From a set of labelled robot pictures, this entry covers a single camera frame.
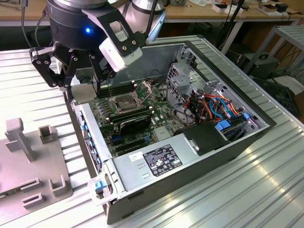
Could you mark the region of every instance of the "white paper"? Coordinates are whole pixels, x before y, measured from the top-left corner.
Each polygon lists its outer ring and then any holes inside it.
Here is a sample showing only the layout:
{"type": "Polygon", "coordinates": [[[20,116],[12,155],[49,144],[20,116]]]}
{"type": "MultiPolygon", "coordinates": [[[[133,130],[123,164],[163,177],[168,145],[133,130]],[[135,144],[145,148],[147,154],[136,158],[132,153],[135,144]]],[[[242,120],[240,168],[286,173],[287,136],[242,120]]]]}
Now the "white paper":
{"type": "Polygon", "coordinates": [[[191,2],[199,5],[199,6],[206,6],[208,1],[207,0],[190,0],[191,2]]]}
{"type": "Polygon", "coordinates": [[[143,158],[143,152],[139,151],[137,153],[131,154],[131,155],[129,155],[129,158],[130,158],[131,162],[137,161],[137,160],[143,158]]]}

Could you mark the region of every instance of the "blue connector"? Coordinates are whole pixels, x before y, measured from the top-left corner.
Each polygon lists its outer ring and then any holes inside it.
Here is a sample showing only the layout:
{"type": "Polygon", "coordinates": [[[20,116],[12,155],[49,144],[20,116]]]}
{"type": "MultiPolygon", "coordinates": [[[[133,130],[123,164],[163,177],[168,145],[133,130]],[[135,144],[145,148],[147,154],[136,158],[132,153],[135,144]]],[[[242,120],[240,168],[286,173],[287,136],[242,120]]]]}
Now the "blue connector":
{"type": "Polygon", "coordinates": [[[244,117],[246,120],[248,120],[248,119],[250,118],[250,115],[249,115],[248,113],[244,113],[244,114],[243,114],[243,117],[244,117]]]}
{"type": "Polygon", "coordinates": [[[95,190],[104,189],[107,186],[105,180],[95,181],[95,190]]]}
{"type": "Polygon", "coordinates": [[[227,120],[222,120],[217,123],[217,127],[220,131],[224,130],[225,128],[230,127],[231,125],[228,123],[227,120]]]}
{"type": "Polygon", "coordinates": [[[86,124],[86,123],[85,123],[85,121],[83,120],[83,121],[81,122],[81,126],[80,126],[80,127],[81,127],[81,130],[83,130],[83,129],[84,129],[85,124],[86,124]]]}

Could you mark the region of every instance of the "motherboard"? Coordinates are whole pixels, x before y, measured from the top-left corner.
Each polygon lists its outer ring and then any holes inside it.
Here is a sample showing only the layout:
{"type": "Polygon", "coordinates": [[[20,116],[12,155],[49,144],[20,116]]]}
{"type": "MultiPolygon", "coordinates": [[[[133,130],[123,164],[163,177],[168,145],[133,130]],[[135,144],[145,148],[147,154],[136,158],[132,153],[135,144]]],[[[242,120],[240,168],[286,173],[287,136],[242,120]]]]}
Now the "motherboard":
{"type": "Polygon", "coordinates": [[[106,97],[90,107],[114,157],[172,137],[185,126],[168,106],[161,83],[145,80],[103,91],[106,97]],[[121,90],[133,91],[119,94],[121,90]]]}

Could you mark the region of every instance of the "wire bundle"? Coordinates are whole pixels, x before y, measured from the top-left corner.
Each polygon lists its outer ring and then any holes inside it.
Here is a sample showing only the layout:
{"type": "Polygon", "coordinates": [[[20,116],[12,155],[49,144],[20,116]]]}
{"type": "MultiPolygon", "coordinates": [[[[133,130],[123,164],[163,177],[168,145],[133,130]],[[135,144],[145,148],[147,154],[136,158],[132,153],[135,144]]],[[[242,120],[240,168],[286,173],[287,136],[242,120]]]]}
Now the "wire bundle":
{"type": "Polygon", "coordinates": [[[223,96],[215,96],[215,95],[211,95],[211,94],[206,94],[202,100],[199,100],[199,103],[204,105],[204,107],[201,111],[201,116],[203,116],[204,111],[206,111],[206,114],[204,116],[205,120],[211,120],[213,122],[224,120],[224,117],[221,114],[217,113],[217,110],[215,110],[218,105],[218,101],[219,101],[219,103],[222,103],[222,105],[224,106],[224,108],[226,109],[226,111],[228,112],[228,114],[230,116],[239,115],[239,112],[234,108],[232,102],[229,99],[227,99],[223,96]],[[205,101],[205,98],[210,99],[208,101],[209,105],[205,101]]]}

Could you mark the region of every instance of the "workbench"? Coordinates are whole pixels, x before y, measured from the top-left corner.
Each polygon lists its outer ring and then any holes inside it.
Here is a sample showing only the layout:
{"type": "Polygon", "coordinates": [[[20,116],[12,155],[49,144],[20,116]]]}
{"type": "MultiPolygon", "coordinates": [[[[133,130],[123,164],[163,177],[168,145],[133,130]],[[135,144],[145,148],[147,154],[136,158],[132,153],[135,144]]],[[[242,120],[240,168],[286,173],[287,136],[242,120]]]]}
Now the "workbench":
{"type": "MultiPolygon", "coordinates": [[[[5,119],[21,117],[26,131],[50,124],[58,130],[73,195],[3,228],[22,227],[304,227],[304,125],[206,39],[189,40],[259,105],[277,125],[233,161],[111,226],[87,190],[89,173],[62,93],[50,88],[28,50],[0,52],[0,132],[5,119]]],[[[56,70],[55,61],[51,68],[56,70]]],[[[197,68],[210,80],[213,73],[197,68]]]]}
{"type": "MultiPolygon", "coordinates": [[[[25,26],[36,26],[37,21],[41,18],[42,10],[46,6],[46,0],[30,0],[25,13],[25,26]]],[[[257,5],[250,5],[250,9],[238,14],[234,25],[222,53],[226,54],[238,31],[244,22],[249,21],[291,21],[291,25],[297,25],[304,15],[292,14],[289,16],[268,16],[256,9],[257,5]]],[[[190,1],[185,7],[167,6],[166,23],[186,23],[186,22],[225,22],[226,13],[217,13],[211,5],[201,7],[190,1]]],[[[0,26],[20,26],[21,11],[18,5],[11,3],[0,3],[0,26]]],[[[49,25],[49,21],[42,21],[41,24],[49,25]]]]}

